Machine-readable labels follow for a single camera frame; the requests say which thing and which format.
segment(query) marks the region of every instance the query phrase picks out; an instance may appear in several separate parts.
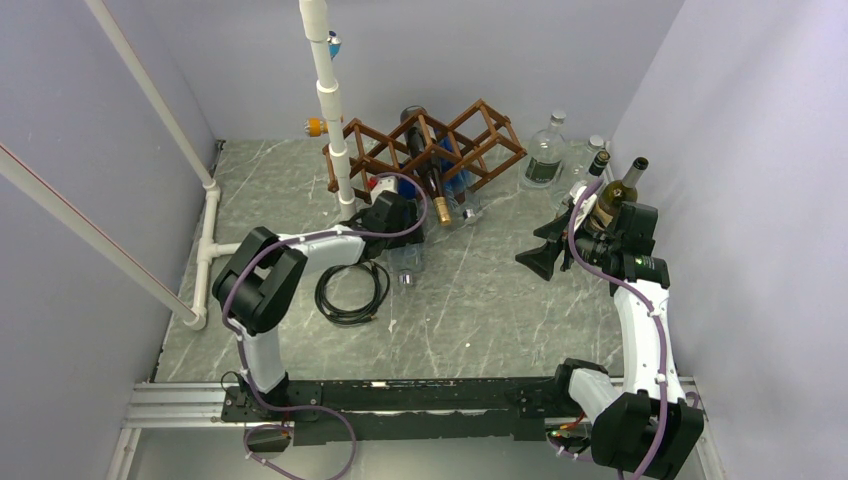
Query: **white wall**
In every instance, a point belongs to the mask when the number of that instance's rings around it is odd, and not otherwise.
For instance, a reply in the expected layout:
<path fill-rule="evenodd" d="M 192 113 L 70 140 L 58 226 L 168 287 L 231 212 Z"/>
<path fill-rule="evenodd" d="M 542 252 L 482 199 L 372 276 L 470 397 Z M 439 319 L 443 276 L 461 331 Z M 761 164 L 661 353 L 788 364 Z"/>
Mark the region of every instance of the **white wall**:
<path fill-rule="evenodd" d="M 320 115 L 295 0 L 142 0 L 218 138 L 297 138 Z M 329 0 L 345 118 L 389 131 L 419 103 L 478 98 L 518 133 L 553 108 L 568 135 L 612 134 L 683 0 Z"/>
<path fill-rule="evenodd" d="M 844 478 L 848 5 L 687 0 L 613 138 L 730 478 Z"/>
<path fill-rule="evenodd" d="M 133 1 L 108 3 L 211 162 L 211 131 Z M 85 3 L 4 2 L 0 32 L 0 141 L 176 288 L 203 190 Z M 169 313 L 2 176 L 0 248 L 0 476 L 103 478 Z"/>

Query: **marble floor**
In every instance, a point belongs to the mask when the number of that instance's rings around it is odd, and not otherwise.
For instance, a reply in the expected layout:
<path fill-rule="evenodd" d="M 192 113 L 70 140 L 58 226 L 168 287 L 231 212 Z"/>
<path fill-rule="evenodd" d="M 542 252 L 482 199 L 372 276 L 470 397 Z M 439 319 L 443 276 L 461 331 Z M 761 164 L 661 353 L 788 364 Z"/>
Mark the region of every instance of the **marble floor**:
<path fill-rule="evenodd" d="M 279 233 L 324 229 L 339 221 L 327 191 L 323 139 L 228 141 L 215 178 L 222 189 L 215 240 L 238 242 L 256 226 Z M 503 153 L 487 155 L 490 166 Z M 572 269 L 545 282 L 514 260 L 541 244 L 532 230 L 552 215 L 547 191 L 519 187 L 513 167 L 479 191 L 474 225 L 428 222 L 426 271 L 406 291 L 392 288 L 377 319 L 338 328 L 315 308 L 318 275 L 301 281 L 280 327 L 283 362 L 292 378 L 360 379 L 551 375 L 565 357 L 623 374 L 621 330 L 607 285 Z M 180 288 L 191 303 L 194 255 Z M 226 263 L 217 259 L 215 278 Z M 371 280 L 349 271 L 330 284 L 341 307 L 365 303 Z M 218 380 L 238 368 L 235 339 L 210 297 L 209 321 L 196 332 L 172 319 L 155 380 Z"/>

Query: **clear glass bottle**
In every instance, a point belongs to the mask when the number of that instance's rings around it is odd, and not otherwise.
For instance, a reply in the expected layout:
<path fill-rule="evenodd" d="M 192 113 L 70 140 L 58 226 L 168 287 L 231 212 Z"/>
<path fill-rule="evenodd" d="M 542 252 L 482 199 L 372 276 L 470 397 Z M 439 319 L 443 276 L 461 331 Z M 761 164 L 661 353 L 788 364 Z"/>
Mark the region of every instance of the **clear glass bottle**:
<path fill-rule="evenodd" d="M 422 202 L 427 199 L 419 199 L 417 202 L 416 215 L 420 215 L 422 210 Z M 424 220 L 425 228 L 430 222 L 430 218 Z M 424 271 L 424 244 L 411 243 L 399 248 L 386 250 L 386 260 L 389 271 L 394 275 L 398 285 L 401 286 L 401 291 L 405 287 L 415 285 L 417 274 Z"/>
<path fill-rule="evenodd" d="M 565 122 L 565 112 L 554 110 L 548 128 L 540 130 L 530 139 L 527 156 L 521 164 L 521 182 L 530 188 L 549 186 L 565 156 L 566 143 L 562 138 L 561 127 Z"/>
<path fill-rule="evenodd" d="M 574 202 L 577 200 L 577 192 L 580 191 L 580 187 L 587 187 L 591 185 L 592 182 L 603 175 L 604 170 L 607 168 L 607 164 L 609 164 L 609 159 L 610 156 L 606 150 L 601 150 L 595 155 L 595 159 L 592 160 L 592 164 L 589 165 L 589 168 L 583 172 L 583 175 L 574 182 L 568 193 L 566 193 L 562 197 L 562 200 L 560 200 L 559 205 L 556 207 L 557 218 L 565 215 L 569 210 L 571 210 L 571 207 L 574 206 Z"/>
<path fill-rule="evenodd" d="M 471 172 L 461 170 L 453 178 L 445 182 L 445 197 L 451 213 L 461 218 L 466 224 L 473 224 L 480 219 L 482 209 L 480 198 L 468 187 L 473 185 Z"/>
<path fill-rule="evenodd" d="M 551 184 L 551 208 L 554 211 L 560 208 L 575 183 L 586 180 L 589 166 L 603 148 L 603 137 L 592 135 L 588 142 L 578 143 L 568 150 Z"/>

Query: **glass bottle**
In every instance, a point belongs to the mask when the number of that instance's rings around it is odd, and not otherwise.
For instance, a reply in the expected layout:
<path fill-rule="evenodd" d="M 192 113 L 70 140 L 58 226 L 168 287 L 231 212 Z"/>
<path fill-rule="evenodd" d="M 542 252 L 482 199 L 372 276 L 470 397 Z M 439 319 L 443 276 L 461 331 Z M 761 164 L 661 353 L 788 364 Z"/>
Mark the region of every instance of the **glass bottle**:
<path fill-rule="evenodd" d="M 639 181 L 642 172 L 647 168 L 648 160 L 639 157 L 633 160 L 633 165 L 624 175 L 624 178 L 616 180 L 604 188 L 604 191 L 598 196 L 595 208 L 589 214 L 588 228 L 590 231 L 602 232 L 606 230 L 618 216 L 622 203 L 635 202 L 639 198 L 639 192 L 636 191 L 636 182 Z"/>
<path fill-rule="evenodd" d="M 565 155 L 566 144 L 560 128 L 565 122 L 565 112 L 554 110 L 548 128 L 540 130 L 530 139 L 524 157 L 521 182 L 530 188 L 545 188 L 551 184 Z"/>
<path fill-rule="evenodd" d="M 570 149 L 554 176 L 551 185 L 551 207 L 558 210 L 568 192 L 575 183 L 588 180 L 586 174 L 595 155 L 604 148 L 604 139 L 600 135 L 592 135 L 588 142 L 579 143 Z"/>
<path fill-rule="evenodd" d="M 473 177 L 468 170 L 459 173 L 445 182 L 445 198 L 451 213 L 461 218 L 466 224 L 473 224 L 480 219 L 482 209 L 480 199 L 469 187 L 473 185 Z"/>
<path fill-rule="evenodd" d="M 407 107 L 403 112 L 401 112 L 400 121 L 403 122 L 419 111 L 421 111 L 421 113 L 427 113 L 423 107 L 418 105 Z M 413 123 L 412 126 L 404 132 L 406 147 L 409 149 L 410 160 L 418 157 L 425 150 L 426 140 L 424 139 L 424 135 L 425 133 L 421 131 L 421 125 L 418 122 Z M 429 195 L 433 200 L 433 206 L 436 207 L 436 213 L 439 215 L 439 223 L 442 226 L 450 225 L 450 210 L 448 210 L 447 200 L 445 199 L 444 184 L 442 183 L 441 160 L 435 155 L 430 155 L 429 159 L 418 165 L 415 169 L 415 173 L 417 173 L 418 178 L 421 179 L 421 186 L 424 187 L 424 191 L 427 192 L 427 195 Z"/>
<path fill-rule="evenodd" d="M 595 159 L 592 160 L 592 163 L 589 165 L 589 168 L 586 169 L 585 172 L 571 185 L 571 189 L 562 197 L 559 205 L 557 205 L 557 213 L 556 216 L 560 217 L 564 215 L 571 207 L 574 205 L 575 200 L 577 200 L 576 193 L 580 190 L 580 187 L 589 186 L 592 182 L 595 181 L 598 177 L 603 175 L 604 170 L 607 168 L 607 164 L 609 164 L 609 153 L 606 150 L 601 150 L 595 155 Z"/>
<path fill-rule="evenodd" d="M 415 217 L 421 214 L 421 202 L 426 202 L 427 199 L 422 198 L 416 205 Z M 398 285 L 402 288 L 415 285 L 417 274 L 424 271 L 424 243 L 410 243 L 398 248 L 386 250 L 386 258 L 388 260 L 389 271 L 394 274 Z"/>

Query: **coiled black cable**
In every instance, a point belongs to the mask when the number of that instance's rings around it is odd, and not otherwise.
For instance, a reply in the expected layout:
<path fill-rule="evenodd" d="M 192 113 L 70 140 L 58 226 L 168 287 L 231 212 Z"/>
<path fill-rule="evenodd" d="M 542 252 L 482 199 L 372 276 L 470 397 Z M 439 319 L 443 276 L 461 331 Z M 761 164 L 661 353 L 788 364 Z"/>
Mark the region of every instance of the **coiled black cable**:
<path fill-rule="evenodd" d="M 346 268 L 358 268 L 364 270 L 371 275 L 371 279 L 374 281 L 374 296 L 371 298 L 371 301 L 365 306 L 353 310 L 342 310 L 330 303 L 327 299 L 327 284 L 330 282 L 330 279 L 333 278 L 333 275 Z M 380 281 L 380 272 L 382 272 L 383 276 L 386 277 L 385 286 L 383 286 Z M 327 320 L 336 325 L 343 327 L 361 325 L 374 319 L 374 316 L 377 314 L 377 310 L 389 294 L 390 286 L 391 279 L 389 278 L 389 272 L 387 272 L 382 265 L 376 262 L 368 261 L 365 263 L 357 263 L 356 265 L 339 265 L 330 267 L 321 274 L 321 278 L 318 279 L 318 284 L 315 285 L 315 306 L 318 307 L 318 311 L 321 312 Z"/>

